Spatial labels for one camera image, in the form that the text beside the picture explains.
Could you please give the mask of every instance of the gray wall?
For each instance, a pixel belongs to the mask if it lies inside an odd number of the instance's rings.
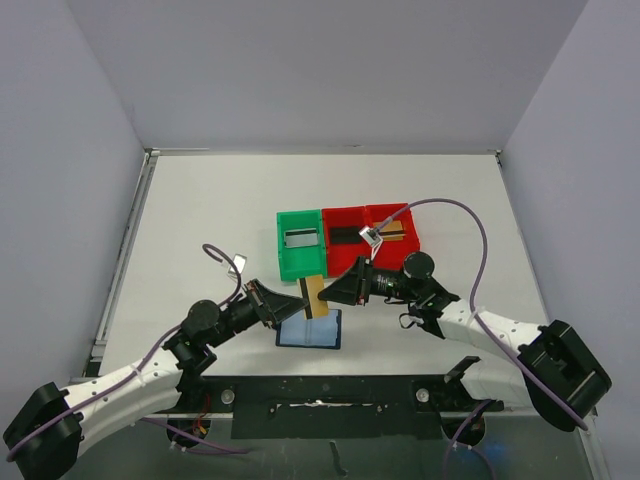
[[[598,421],[613,478],[640,469],[640,3],[591,0],[505,149],[552,317],[613,377]]]
[[[4,431],[35,387],[80,373],[142,149],[62,0],[2,2],[0,64]],[[0,461],[0,478],[21,477]]]
[[[484,152],[586,0],[68,0],[145,146]]]

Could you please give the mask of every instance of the wooden block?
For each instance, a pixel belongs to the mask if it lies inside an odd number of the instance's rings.
[[[374,223],[373,226],[377,227],[382,222]],[[382,239],[385,242],[399,242],[404,238],[404,230],[402,229],[402,222],[400,220],[394,220],[389,225],[384,227],[380,232]]]
[[[304,309],[307,320],[329,315],[329,305],[327,302],[318,300],[318,293],[324,289],[324,278],[322,278],[322,275],[299,278],[298,286],[300,287],[302,297],[309,302],[309,306]]]

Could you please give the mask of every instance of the white table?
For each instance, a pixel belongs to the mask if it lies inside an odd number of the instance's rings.
[[[276,212],[411,202],[449,197],[467,203],[486,226],[489,259],[478,304],[518,319],[546,323],[522,239],[493,156],[210,155],[159,157],[109,329],[101,374],[135,361],[203,298],[234,288],[201,245],[248,257],[245,281],[298,294],[279,279]],[[450,205],[413,210],[422,250],[435,278],[468,298],[480,262],[473,220]],[[402,307],[372,299],[342,308],[340,350],[275,346],[275,332],[256,325],[216,349],[207,375],[438,374],[472,347],[422,330],[402,330]],[[484,361],[505,368],[488,354]]]

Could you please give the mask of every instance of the plastic container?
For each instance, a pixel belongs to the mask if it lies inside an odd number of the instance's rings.
[[[365,208],[369,225],[372,227],[375,226],[377,223],[386,220],[390,215],[406,205],[406,203],[367,205]],[[375,267],[399,270],[402,267],[404,258],[408,254],[415,252],[416,250],[420,250],[420,239],[418,238],[416,227],[413,224],[413,215],[411,215],[411,210],[407,210],[406,212],[398,215],[395,220],[399,220],[402,223],[404,237],[399,241],[382,243],[376,258],[373,260],[373,265]]]
[[[327,276],[327,253],[321,210],[278,212],[280,279],[295,282],[310,275]],[[315,231],[317,240],[312,241]]]
[[[330,277],[339,277],[359,255],[371,252],[371,247],[358,234],[368,224],[367,212],[365,207],[325,208],[322,220],[327,271]]]

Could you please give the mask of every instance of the blue pad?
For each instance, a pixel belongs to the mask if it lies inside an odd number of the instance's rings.
[[[278,347],[340,348],[342,310],[329,310],[326,317],[307,320],[304,311],[286,319],[278,327]]]

